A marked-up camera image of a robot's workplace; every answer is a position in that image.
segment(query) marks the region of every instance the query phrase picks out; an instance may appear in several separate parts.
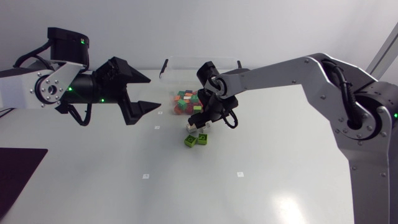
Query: gray robot arm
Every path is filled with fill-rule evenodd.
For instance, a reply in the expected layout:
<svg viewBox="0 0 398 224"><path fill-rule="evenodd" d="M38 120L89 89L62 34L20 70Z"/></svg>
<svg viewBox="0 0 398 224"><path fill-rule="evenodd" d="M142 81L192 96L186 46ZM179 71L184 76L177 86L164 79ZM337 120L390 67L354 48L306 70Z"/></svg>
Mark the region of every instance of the gray robot arm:
<svg viewBox="0 0 398 224"><path fill-rule="evenodd" d="M345 85L356 98L359 124L353 124L342 100L342 83L325 61L341 69L350 82ZM398 87L378 82L360 68L325 54L224 74L207 63L197 75L204 86L198 94L204 109L188 120L197 127L229 114L236 118L230 112L238 105L234 97L238 93L302 85L308 102L330 121L337 145L349 160L355 223L398 223Z"/></svg>

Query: toy block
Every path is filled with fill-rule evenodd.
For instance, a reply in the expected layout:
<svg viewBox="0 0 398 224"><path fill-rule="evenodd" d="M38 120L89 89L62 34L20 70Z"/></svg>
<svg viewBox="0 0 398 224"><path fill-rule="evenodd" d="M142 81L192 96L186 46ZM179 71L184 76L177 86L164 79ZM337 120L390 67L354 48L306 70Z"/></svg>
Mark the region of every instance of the toy block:
<svg viewBox="0 0 398 224"><path fill-rule="evenodd" d="M187 109L187 102L185 102L184 100L178 100L178 101L177 101L177 106L178 106L181 110L185 110L185 109Z"/></svg>
<svg viewBox="0 0 398 224"><path fill-rule="evenodd" d="M175 105L175 107L174 107L174 113L175 113L175 114L182 114L182 110L178 107L178 105Z"/></svg>
<svg viewBox="0 0 398 224"><path fill-rule="evenodd" d="M189 147L193 147L196 142L197 138L193 137L192 135L188 135L188 137L184 140L184 143Z"/></svg>
<svg viewBox="0 0 398 224"><path fill-rule="evenodd" d="M174 97L174 102L177 102L178 100L181 100L181 96L175 96Z"/></svg>
<svg viewBox="0 0 398 224"><path fill-rule="evenodd" d="M199 134L198 144L207 144L207 134Z"/></svg>
<svg viewBox="0 0 398 224"><path fill-rule="evenodd" d="M206 122L206 125L199 129L199 133L207 134L210 132L210 122Z"/></svg>
<svg viewBox="0 0 398 224"><path fill-rule="evenodd" d="M193 95L193 96L191 97L191 102L192 102L192 103L198 103L198 102L199 102L199 97L198 97L197 95Z"/></svg>
<svg viewBox="0 0 398 224"><path fill-rule="evenodd" d="M188 131L189 133L194 133L194 132L197 131L197 130L198 130L198 129L197 129L197 127L196 127L195 124L193 124L193 125L187 124L187 131Z"/></svg>
<svg viewBox="0 0 398 224"><path fill-rule="evenodd" d="M193 106L193 114L201 113L201 106Z"/></svg>
<svg viewBox="0 0 398 224"><path fill-rule="evenodd" d="M191 103L188 104L187 108L185 109L187 114L193 114L193 105Z"/></svg>

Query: small cube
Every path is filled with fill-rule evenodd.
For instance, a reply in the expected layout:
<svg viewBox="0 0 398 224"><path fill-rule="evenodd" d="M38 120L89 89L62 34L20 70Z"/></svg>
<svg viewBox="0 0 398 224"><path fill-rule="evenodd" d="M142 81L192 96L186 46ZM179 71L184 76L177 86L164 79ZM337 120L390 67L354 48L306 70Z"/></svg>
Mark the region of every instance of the small cube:
<svg viewBox="0 0 398 224"><path fill-rule="evenodd" d="M182 114L182 110L178 107L178 105L175 105L175 107L174 107L174 113L175 113L175 114Z"/></svg>
<svg viewBox="0 0 398 224"><path fill-rule="evenodd" d="M189 133L193 133L193 132L195 132L195 131L197 131L197 130L198 130L198 129L197 129L197 127L196 127L195 124L193 124L193 125L187 124L187 131L188 131Z"/></svg>
<svg viewBox="0 0 398 224"><path fill-rule="evenodd" d="M207 144L207 134L199 134L198 144Z"/></svg>
<svg viewBox="0 0 398 224"><path fill-rule="evenodd" d="M199 97L197 95L192 95L191 96L191 102L192 103L198 103L199 102Z"/></svg>
<svg viewBox="0 0 398 224"><path fill-rule="evenodd" d="M201 113L201 106L193 106L193 114Z"/></svg>
<svg viewBox="0 0 398 224"><path fill-rule="evenodd" d="M189 147L193 147L196 142L197 138L193 137L192 135L188 135L188 137L184 140L184 143Z"/></svg>
<svg viewBox="0 0 398 224"><path fill-rule="evenodd" d="M181 96L175 96L174 97L174 102L177 102L178 100L181 100Z"/></svg>
<svg viewBox="0 0 398 224"><path fill-rule="evenodd" d="M178 101L177 101L177 106L178 106L181 110L185 110L185 109L187 109L187 102L185 102L184 100L178 100Z"/></svg>
<svg viewBox="0 0 398 224"><path fill-rule="evenodd" d="M191 103L188 104L187 108L185 109L187 114L193 114L193 105Z"/></svg>

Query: green cube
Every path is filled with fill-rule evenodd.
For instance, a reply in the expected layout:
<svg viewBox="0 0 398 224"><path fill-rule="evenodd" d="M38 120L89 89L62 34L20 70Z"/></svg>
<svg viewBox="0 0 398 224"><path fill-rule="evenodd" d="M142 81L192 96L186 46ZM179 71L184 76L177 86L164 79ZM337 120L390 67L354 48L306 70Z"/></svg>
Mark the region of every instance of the green cube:
<svg viewBox="0 0 398 224"><path fill-rule="evenodd" d="M207 134L199 134L198 144L207 144Z"/></svg>
<svg viewBox="0 0 398 224"><path fill-rule="evenodd" d="M192 102L192 103L198 103L198 102L199 102L199 97L198 97L198 95L192 95L192 97L191 97L191 102Z"/></svg>
<svg viewBox="0 0 398 224"><path fill-rule="evenodd" d="M184 100L178 100L177 104L181 110L187 109L187 103Z"/></svg>
<svg viewBox="0 0 398 224"><path fill-rule="evenodd" d="M197 138L193 137L192 135L188 135L188 137L184 140L184 143L189 147L193 147L196 142Z"/></svg>
<svg viewBox="0 0 398 224"><path fill-rule="evenodd" d="M201 113L201 106L193 106L193 114Z"/></svg>

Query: white wall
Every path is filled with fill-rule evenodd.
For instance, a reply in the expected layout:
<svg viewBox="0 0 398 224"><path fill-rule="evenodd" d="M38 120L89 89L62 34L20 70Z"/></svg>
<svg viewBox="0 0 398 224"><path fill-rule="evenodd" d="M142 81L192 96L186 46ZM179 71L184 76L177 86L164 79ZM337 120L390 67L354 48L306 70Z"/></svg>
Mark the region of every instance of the white wall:
<svg viewBox="0 0 398 224"><path fill-rule="evenodd" d="M398 21L397 7L396 0L1 0L0 69L42 45L50 26L90 38L92 69L113 55L136 68L160 68L171 55L232 56L259 67L315 52L366 68Z"/></svg>

